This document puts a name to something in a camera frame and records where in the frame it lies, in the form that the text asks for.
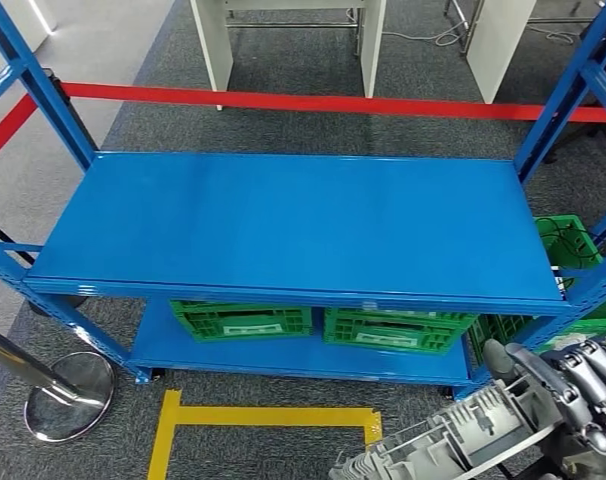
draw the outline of gray mechanical hand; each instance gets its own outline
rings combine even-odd
[[[550,392],[564,420],[539,445],[576,478],[606,478],[606,336],[551,351],[542,357],[522,345],[486,344],[494,378],[511,383],[528,373]]]

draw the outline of carpet floor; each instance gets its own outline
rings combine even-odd
[[[537,9],[543,13],[559,8],[555,2],[539,3]],[[440,2],[390,0],[388,9],[387,31],[429,35],[451,25],[442,15]],[[235,16],[241,21],[341,20],[345,12]],[[231,30],[235,64],[230,88],[362,95],[353,35],[337,29]],[[573,47],[527,31],[496,102],[545,102],[572,52]],[[135,83],[208,86],[189,2],[176,1]],[[381,45],[375,95],[480,100],[456,47],[392,36],[384,37]],[[104,148],[509,159],[529,127],[526,122],[126,104]],[[527,186],[535,214],[576,213],[593,225],[606,211],[605,142],[581,140],[559,157],[556,164],[541,167]],[[93,298],[82,311],[129,345],[143,307],[140,300]],[[9,336],[44,362],[87,348],[25,305]],[[23,426],[21,408],[28,387],[0,368],[0,479],[145,478],[167,388],[182,389],[183,403],[191,405],[372,407],[381,412],[388,433],[422,420],[446,403],[434,387],[183,371],[136,386],[120,372],[117,397],[105,422],[82,439],[51,446],[32,439]],[[181,426],[174,440],[167,478],[323,479],[338,451],[358,449],[362,443],[363,433],[351,428]],[[511,467],[517,471],[531,458],[514,459]]]

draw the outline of stanchion base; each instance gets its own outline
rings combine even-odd
[[[63,405],[40,388],[33,388],[25,402],[23,417],[30,432],[44,442],[65,442],[89,431],[105,415],[114,392],[111,365],[96,353],[67,355],[55,362],[52,370],[101,402],[102,407],[81,402]]]

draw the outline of desk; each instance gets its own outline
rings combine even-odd
[[[232,49],[226,21],[228,10],[317,10],[354,8],[359,11],[357,53],[360,57],[365,96],[374,95],[378,50],[387,0],[191,0],[210,85],[228,89],[232,71]]]
[[[462,22],[465,55],[483,101],[492,103],[523,31],[529,24],[588,24],[589,17],[531,18],[536,0],[475,0],[468,22],[457,0],[446,0],[444,13],[454,5]],[[575,13],[578,5],[570,12]]]

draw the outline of yellow floor tape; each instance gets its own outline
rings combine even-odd
[[[177,425],[363,427],[366,445],[382,436],[381,414],[371,408],[191,407],[181,406],[181,390],[166,390],[148,480],[166,478]]]

